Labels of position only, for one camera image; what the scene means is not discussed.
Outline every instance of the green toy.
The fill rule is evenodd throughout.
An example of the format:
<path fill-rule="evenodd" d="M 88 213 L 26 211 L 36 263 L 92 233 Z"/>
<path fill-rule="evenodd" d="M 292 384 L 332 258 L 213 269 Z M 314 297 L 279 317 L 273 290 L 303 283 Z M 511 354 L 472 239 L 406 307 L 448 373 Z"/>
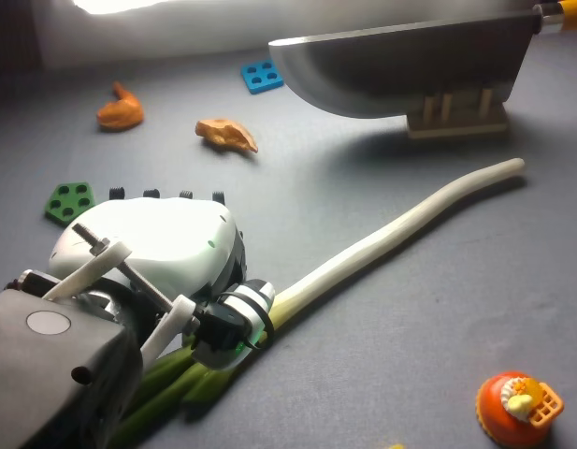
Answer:
<path fill-rule="evenodd" d="M 88 182 L 60 184 L 45 205 L 45 216 L 61 226 L 68 226 L 94 206 L 93 189 Z"/>

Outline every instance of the cleaver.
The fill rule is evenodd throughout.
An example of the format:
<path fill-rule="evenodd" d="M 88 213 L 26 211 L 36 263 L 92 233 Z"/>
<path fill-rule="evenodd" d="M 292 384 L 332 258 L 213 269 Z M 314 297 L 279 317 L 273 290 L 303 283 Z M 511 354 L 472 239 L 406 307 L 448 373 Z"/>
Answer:
<path fill-rule="evenodd" d="M 371 28 L 269 43 L 285 83 L 313 106 L 374 119 L 421 113 L 448 93 L 453 109 L 512 92 L 531 38 L 577 29 L 577 0 L 473 20 Z"/>

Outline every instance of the wooden base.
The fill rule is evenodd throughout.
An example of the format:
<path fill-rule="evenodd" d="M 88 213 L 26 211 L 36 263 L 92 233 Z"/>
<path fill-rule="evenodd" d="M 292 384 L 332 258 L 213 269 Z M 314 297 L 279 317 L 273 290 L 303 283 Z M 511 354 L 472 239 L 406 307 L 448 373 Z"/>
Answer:
<path fill-rule="evenodd" d="M 492 105 L 484 118 L 477 113 L 476 108 L 451 110 L 448 120 L 440 116 L 425 121 L 422 114 L 408 114 L 410 138 L 447 138 L 453 136 L 471 136 L 476 134 L 501 133 L 509 126 L 504 107 Z"/>

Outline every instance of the knife handle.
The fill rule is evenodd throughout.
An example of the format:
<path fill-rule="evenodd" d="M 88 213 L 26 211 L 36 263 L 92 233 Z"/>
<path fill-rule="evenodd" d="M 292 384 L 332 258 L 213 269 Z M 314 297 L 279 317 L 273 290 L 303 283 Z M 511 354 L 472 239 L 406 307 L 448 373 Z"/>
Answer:
<path fill-rule="evenodd" d="M 564 0 L 560 6 L 565 15 L 562 31 L 577 30 L 577 0 Z"/>

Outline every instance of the orange cupcake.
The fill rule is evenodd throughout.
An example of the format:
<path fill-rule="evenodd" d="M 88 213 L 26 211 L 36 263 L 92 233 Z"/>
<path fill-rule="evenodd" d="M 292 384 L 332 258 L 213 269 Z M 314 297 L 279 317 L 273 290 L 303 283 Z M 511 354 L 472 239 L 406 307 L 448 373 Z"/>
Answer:
<path fill-rule="evenodd" d="M 525 449 L 542 442 L 564 402 L 545 383 L 508 371 L 483 383 L 476 400 L 477 419 L 498 444 Z"/>

